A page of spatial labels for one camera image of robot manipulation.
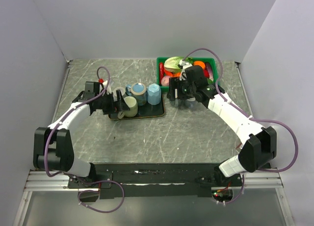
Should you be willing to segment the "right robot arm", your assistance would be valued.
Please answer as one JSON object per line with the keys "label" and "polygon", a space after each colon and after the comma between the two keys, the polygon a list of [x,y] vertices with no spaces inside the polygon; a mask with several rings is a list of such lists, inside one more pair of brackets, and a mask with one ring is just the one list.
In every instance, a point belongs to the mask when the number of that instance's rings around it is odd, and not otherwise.
{"label": "right robot arm", "polygon": [[233,175],[262,168],[277,154],[277,133],[274,128],[265,128],[242,114],[232,103],[227,93],[218,85],[210,84],[200,66],[185,67],[180,77],[169,80],[167,98],[170,101],[195,99],[205,108],[220,117],[237,135],[243,144],[238,155],[216,167],[215,182],[227,185]]}

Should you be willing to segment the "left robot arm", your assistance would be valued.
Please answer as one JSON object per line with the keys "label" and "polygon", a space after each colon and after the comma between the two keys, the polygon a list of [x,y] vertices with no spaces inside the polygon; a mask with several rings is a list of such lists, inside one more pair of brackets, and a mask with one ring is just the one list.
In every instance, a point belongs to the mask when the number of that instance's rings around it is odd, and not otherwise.
{"label": "left robot arm", "polygon": [[121,90],[108,91],[108,85],[99,82],[86,82],[85,89],[72,101],[69,109],[48,127],[39,127],[34,133],[33,165],[45,170],[49,177],[51,171],[79,178],[87,188],[97,182],[93,163],[75,156],[71,134],[81,122],[100,110],[105,115],[128,111]]}

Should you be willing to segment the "light green mug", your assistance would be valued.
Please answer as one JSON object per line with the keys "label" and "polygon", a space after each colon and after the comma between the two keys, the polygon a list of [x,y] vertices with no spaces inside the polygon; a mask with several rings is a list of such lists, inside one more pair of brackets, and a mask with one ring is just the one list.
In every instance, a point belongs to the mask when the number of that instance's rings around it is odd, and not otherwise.
{"label": "light green mug", "polygon": [[127,96],[127,97],[125,97],[124,101],[126,102],[127,106],[129,107],[129,110],[119,112],[118,113],[118,119],[135,117],[137,115],[137,112],[138,112],[137,100],[132,96]]}

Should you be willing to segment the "small grey-blue mug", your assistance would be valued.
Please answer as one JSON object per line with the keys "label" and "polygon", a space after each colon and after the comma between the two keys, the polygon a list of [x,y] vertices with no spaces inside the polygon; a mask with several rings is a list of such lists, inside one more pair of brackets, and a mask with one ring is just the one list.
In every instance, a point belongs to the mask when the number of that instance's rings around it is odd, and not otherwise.
{"label": "small grey-blue mug", "polygon": [[197,108],[197,104],[198,102],[195,100],[195,98],[190,98],[184,101],[184,105],[190,110],[195,110]]}

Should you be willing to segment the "large grey faceted mug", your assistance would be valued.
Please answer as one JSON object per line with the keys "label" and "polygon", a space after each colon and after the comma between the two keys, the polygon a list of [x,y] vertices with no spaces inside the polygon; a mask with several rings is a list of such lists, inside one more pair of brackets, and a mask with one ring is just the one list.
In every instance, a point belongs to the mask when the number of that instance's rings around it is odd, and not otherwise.
{"label": "large grey faceted mug", "polygon": [[174,99],[174,100],[170,100],[170,105],[174,108],[180,108],[182,103],[183,103],[183,100],[179,100],[179,99]]}

